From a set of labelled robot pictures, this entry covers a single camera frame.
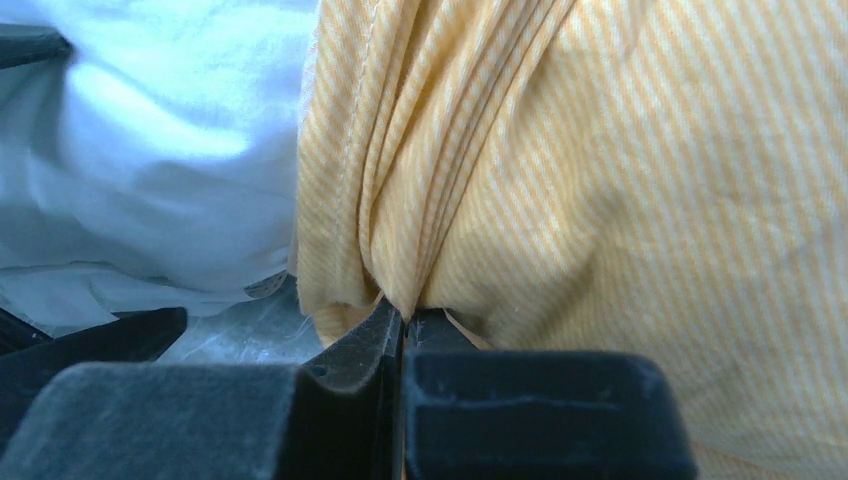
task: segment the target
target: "white cloth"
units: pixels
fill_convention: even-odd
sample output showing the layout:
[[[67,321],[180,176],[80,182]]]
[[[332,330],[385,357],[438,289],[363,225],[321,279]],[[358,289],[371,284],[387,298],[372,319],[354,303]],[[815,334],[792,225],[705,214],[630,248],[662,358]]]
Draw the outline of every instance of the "white cloth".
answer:
[[[53,26],[74,47],[0,70],[0,295],[14,312],[94,325],[273,291],[316,4],[0,3],[0,23]]]

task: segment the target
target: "yellow shirt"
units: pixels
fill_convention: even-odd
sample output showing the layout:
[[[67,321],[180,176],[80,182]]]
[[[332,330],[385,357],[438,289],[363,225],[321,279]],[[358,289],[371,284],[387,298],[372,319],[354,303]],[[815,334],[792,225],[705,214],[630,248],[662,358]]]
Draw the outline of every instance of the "yellow shirt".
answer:
[[[325,341],[381,293],[669,376],[705,479],[848,478],[846,0],[324,0]]]

